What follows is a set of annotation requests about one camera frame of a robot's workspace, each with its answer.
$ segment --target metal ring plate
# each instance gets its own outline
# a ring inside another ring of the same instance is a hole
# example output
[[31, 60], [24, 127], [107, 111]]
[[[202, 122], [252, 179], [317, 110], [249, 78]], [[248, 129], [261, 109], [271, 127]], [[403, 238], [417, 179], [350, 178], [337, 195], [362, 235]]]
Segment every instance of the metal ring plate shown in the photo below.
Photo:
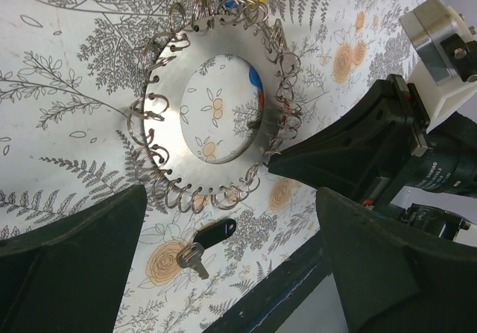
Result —
[[[227, 23], [234, 17], [214, 16], [215, 27], [211, 30], [207, 30], [207, 22], [211, 17], [195, 22], [199, 26], [198, 32], [193, 31], [191, 25], [184, 28], [181, 33], [187, 33], [190, 46], [175, 52], [171, 51], [170, 46], [166, 46], [160, 58], [177, 58], [153, 70], [151, 78], [159, 76], [159, 82], [150, 83], [146, 89], [146, 93], [164, 95], [169, 101], [168, 110], [162, 114], [164, 121], [144, 121], [145, 133], [151, 128], [155, 130], [154, 140], [149, 148], [154, 145], [166, 148], [170, 158], [163, 168], [171, 169], [171, 173], [166, 174], [167, 178], [181, 178], [180, 186], [191, 184], [191, 191], [201, 187], [202, 194], [217, 194], [221, 192], [222, 186], [239, 183], [252, 165], [262, 164], [262, 155], [270, 147], [269, 142], [277, 132], [280, 117], [279, 103], [274, 98], [280, 83], [277, 77], [280, 67], [268, 60], [263, 34], [254, 36], [255, 26], [244, 29], [241, 25], [222, 25], [221, 18]], [[198, 159], [186, 144], [180, 122], [180, 105], [187, 83], [195, 70], [209, 58], [221, 54], [241, 57], [257, 70], [265, 92], [265, 107], [262, 124], [251, 145], [230, 162], [212, 164]], [[146, 98], [144, 111], [162, 112], [163, 106], [163, 101]]]

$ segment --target key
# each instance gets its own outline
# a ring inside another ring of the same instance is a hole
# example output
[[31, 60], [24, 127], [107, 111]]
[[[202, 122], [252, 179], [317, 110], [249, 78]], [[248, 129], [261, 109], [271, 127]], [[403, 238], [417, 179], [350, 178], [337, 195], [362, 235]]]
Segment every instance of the key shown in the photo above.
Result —
[[228, 239], [236, 231], [236, 227], [236, 221], [230, 218], [203, 227], [195, 234], [192, 244], [177, 254], [177, 264], [181, 268], [189, 267], [197, 271], [202, 279], [208, 279], [209, 273], [202, 264], [204, 251]]
[[235, 220], [227, 218], [204, 226], [194, 236], [193, 242], [198, 242], [204, 250], [227, 240], [236, 231], [237, 223]]
[[177, 254], [177, 264], [181, 268], [190, 267], [194, 271], [197, 271], [200, 278], [208, 279], [209, 273], [202, 264], [203, 252], [203, 246], [198, 242], [194, 242]]

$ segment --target orange flower print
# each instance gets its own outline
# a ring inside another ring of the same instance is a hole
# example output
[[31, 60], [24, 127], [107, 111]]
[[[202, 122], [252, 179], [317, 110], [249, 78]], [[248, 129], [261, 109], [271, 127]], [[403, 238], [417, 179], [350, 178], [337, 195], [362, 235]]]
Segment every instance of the orange flower print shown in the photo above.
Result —
[[379, 29], [379, 16], [375, 15], [373, 20], [373, 30], [376, 33]]
[[209, 142], [202, 148], [202, 153], [206, 157], [206, 162], [213, 162], [215, 160], [215, 143]]
[[212, 102], [212, 106], [204, 106], [200, 109], [202, 112], [210, 110], [212, 111], [212, 124], [216, 128], [218, 128], [217, 120], [221, 119], [224, 115], [224, 101], [219, 98], [221, 94], [222, 89], [219, 89], [217, 93], [215, 93], [215, 96], [212, 94], [212, 91], [210, 89], [207, 89], [207, 97]]
[[177, 254], [186, 247], [181, 238], [170, 240], [152, 253], [146, 266], [146, 275], [156, 286], [164, 285], [174, 279], [182, 270], [177, 264]]
[[273, 212], [279, 212], [290, 201], [293, 181], [288, 178], [280, 178], [271, 189], [268, 197], [268, 205]]
[[366, 42], [359, 40], [353, 49], [353, 63], [355, 66], [359, 66], [363, 63], [364, 58], [366, 57], [367, 46]]
[[205, 162], [214, 162], [215, 150], [222, 141], [218, 141], [216, 144], [213, 141], [210, 141], [210, 137], [207, 137], [204, 140], [200, 139], [199, 137], [195, 137], [195, 141], [200, 147], [200, 150], [197, 151], [197, 154], [199, 155], [198, 158]]
[[360, 11], [356, 17], [356, 31], [361, 31], [362, 28], [364, 27], [364, 21], [366, 20], [366, 14], [364, 11]]
[[353, 62], [353, 50], [349, 43], [343, 43], [336, 52], [335, 62], [333, 63], [333, 80], [337, 83], [343, 83], [351, 72]]

